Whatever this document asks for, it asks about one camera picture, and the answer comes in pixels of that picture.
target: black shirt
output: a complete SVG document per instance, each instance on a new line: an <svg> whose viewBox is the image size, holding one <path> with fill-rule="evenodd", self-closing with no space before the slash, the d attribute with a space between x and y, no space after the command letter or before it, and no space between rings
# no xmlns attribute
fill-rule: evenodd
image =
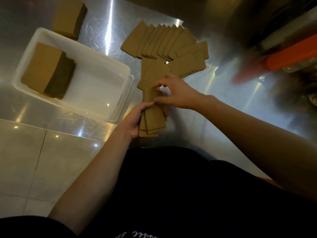
<svg viewBox="0 0 317 238"><path fill-rule="evenodd" d="M178 147L127 151L117 185L82 237L272 236L315 233L317 205L221 160ZM49 218L0 219L2 232L75 236Z"/></svg>

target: right hand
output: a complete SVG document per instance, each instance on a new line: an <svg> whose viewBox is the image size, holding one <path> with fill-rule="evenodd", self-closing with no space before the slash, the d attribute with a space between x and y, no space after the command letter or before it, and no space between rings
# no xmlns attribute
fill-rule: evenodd
<svg viewBox="0 0 317 238"><path fill-rule="evenodd" d="M185 83L180 77L171 73L158 80L152 88L161 86L169 87L171 95L156 97L154 101L161 104L172 104L178 108L194 109L203 95Z"/></svg>

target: stainless steel counter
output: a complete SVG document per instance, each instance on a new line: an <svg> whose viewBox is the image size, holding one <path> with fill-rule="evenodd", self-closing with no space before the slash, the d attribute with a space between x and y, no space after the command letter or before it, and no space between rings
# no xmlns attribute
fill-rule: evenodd
<svg viewBox="0 0 317 238"><path fill-rule="evenodd" d="M206 60L207 68L184 79L193 88L204 94L214 95L256 118L317 142L316 112L307 104L305 98L294 94L291 79L286 74L279 71L245 84L231 83L232 76L239 70L244 59L242 34L250 37L252 30L256 29L254 19L247 23L241 18L241 13L249 5L246 0L196 0L192 1L193 3L186 0L174 8L175 15L170 5L165 5L167 11L164 12L164 5L159 0L152 0L152 3L143 6L152 9L157 6L160 12L126 0L84 0L88 13L78 42L128 65L131 73L135 75L135 81L117 123L89 120L28 96L10 85L14 70L34 31L38 27L52 30L57 0L0 2L1 119L106 141L118 122L142 100L142 92L136 87L140 80L141 61L122 52L120 46L137 23L144 20L155 26L159 23L177 26L183 24L189 27L200 41L208 41L210 58ZM158 138L136 139L131 144L138 147L160 145L193 148L205 156L230 161L252 174L266 177L217 128L191 110L172 108L167 129L162 131Z"/></svg>

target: white plastic tray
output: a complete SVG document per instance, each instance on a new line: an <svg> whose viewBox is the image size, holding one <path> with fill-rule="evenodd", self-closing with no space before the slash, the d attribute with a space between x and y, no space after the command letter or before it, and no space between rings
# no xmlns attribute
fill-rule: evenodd
<svg viewBox="0 0 317 238"><path fill-rule="evenodd" d="M62 49L76 68L62 100L46 97L21 83L38 42ZM34 33L12 79L13 86L35 98L100 122L115 122L134 76L130 68L74 40L39 28Z"/></svg>

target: white tile floor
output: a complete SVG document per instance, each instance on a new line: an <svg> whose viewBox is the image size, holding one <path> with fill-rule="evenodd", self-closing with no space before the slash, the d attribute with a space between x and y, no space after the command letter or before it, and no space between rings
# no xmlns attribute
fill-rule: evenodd
<svg viewBox="0 0 317 238"><path fill-rule="evenodd" d="M47 216L102 145L0 120L0 218Z"/></svg>

